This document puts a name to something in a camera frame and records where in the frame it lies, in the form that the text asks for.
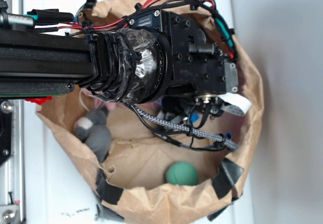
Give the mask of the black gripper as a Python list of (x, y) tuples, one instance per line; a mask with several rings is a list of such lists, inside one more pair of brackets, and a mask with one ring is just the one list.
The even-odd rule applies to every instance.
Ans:
[(141, 56), (128, 104), (161, 96), (194, 99), (237, 92), (234, 60), (215, 42), (208, 43), (192, 19), (150, 9), (130, 17), (127, 38)]

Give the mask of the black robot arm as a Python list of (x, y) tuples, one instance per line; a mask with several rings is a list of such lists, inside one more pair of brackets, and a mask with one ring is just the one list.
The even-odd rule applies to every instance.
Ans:
[(237, 50), (214, 0), (147, 0), (102, 26), (57, 9), (10, 14), (1, 1), (1, 98), (206, 101), (238, 90)]

